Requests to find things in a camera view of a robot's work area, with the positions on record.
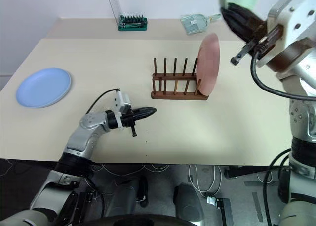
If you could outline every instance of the floor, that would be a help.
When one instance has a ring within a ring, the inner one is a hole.
[[[11,160],[13,167],[4,176],[0,177],[0,220],[9,217],[23,209],[27,209],[32,198],[37,193],[39,187],[46,179],[49,172],[48,169],[16,163]],[[10,167],[10,164],[4,159],[0,160],[0,174],[4,174]],[[118,175],[125,175],[130,172],[137,171],[142,165],[120,164],[106,165],[106,169]],[[103,193],[106,193],[106,202],[109,204],[112,193],[116,185],[125,179],[133,176],[144,175],[149,183],[149,205],[142,208],[137,204],[136,213],[151,213],[175,216],[175,206],[173,204],[173,191],[180,183],[190,183],[188,165],[171,165],[163,172],[158,171],[150,164],[146,165],[147,169],[143,169],[135,174],[127,177],[118,177],[110,174],[105,169],[94,172],[93,180]],[[224,173],[225,166],[220,167]],[[210,192],[216,191],[220,182],[220,173],[215,168],[215,183]],[[213,179],[213,166],[197,165],[198,181],[200,189],[207,189]],[[268,202],[273,223],[278,223],[279,213],[284,204],[277,196],[277,176],[273,173],[274,179],[268,185]],[[190,175],[196,184],[196,170],[194,165],[191,166]],[[260,178],[264,178],[264,174],[259,174]],[[88,186],[83,181],[78,191],[84,190]],[[205,214],[206,226],[221,226],[221,213],[214,206],[207,204],[206,199],[200,194],[200,201]],[[262,184],[258,181],[256,174],[251,174],[236,179],[227,179],[222,177],[221,188],[216,194],[217,198],[229,198],[231,201],[232,214],[235,226],[265,226],[266,218],[263,205]],[[87,219],[95,219],[99,216],[101,210],[100,198],[96,198],[91,202],[87,213]]]

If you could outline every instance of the table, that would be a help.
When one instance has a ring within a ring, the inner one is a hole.
[[[62,23],[52,30],[60,32]],[[231,57],[244,45],[242,41],[220,40],[218,82],[207,101],[153,100],[153,58],[163,70],[166,57],[167,69],[172,72],[173,58],[177,57],[177,70],[181,72],[187,57],[189,72],[205,34],[190,40],[180,35],[176,40],[168,36],[151,40],[148,34],[142,38],[141,33],[133,39],[119,39],[116,32],[112,33],[115,39],[80,38],[80,34],[66,38],[71,33],[69,23],[76,21],[64,23],[68,32],[60,32],[61,38],[51,32],[42,39],[0,92],[1,158],[58,161],[80,118],[99,94],[111,88],[127,93],[134,108],[152,106],[157,112],[136,123],[135,138],[130,129],[103,135],[92,157],[96,162],[268,165],[290,147],[288,100],[254,84],[249,57],[237,67],[230,64]],[[226,37],[218,32],[220,38]],[[15,100],[19,84],[47,67],[70,72],[69,93],[46,108],[20,106]],[[258,75],[267,85],[282,89],[267,67],[260,68]],[[173,84],[167,89],[173,90]],[[105,96],[93,111],[110,109],[113,97]]]

